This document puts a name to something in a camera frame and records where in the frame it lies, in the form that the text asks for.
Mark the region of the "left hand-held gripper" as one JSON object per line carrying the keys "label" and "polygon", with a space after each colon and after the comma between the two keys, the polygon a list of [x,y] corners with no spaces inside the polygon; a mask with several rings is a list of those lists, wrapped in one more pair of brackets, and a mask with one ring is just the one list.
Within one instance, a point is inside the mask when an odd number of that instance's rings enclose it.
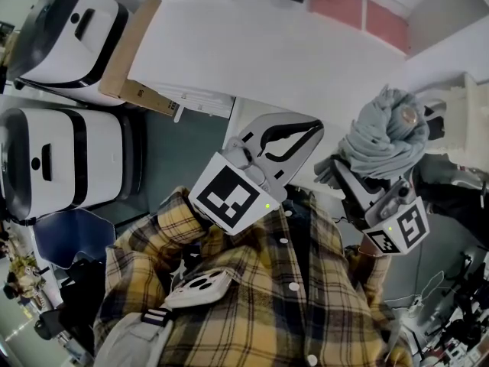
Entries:
{"label": "left hand-held gripper", "polygon": [[[299,137],[277,154],[271,142]],[[214,153],[191,189],[190,202],[229,235],[237,235],[287,198],[297,174],[324,135],[323,123],[295,112],[265,114]]]}

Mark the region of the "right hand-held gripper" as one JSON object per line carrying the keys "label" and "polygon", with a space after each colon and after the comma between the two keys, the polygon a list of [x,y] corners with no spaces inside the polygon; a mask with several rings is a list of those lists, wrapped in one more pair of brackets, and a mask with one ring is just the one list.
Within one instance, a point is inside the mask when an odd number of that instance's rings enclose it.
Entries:
{"label": "right hand-held gripper", "polygon": [[429,234],[423,200],[408,180],[364,180],[346,161],[332,173],[345,194],[347,217],[384,255],[406,255]]}

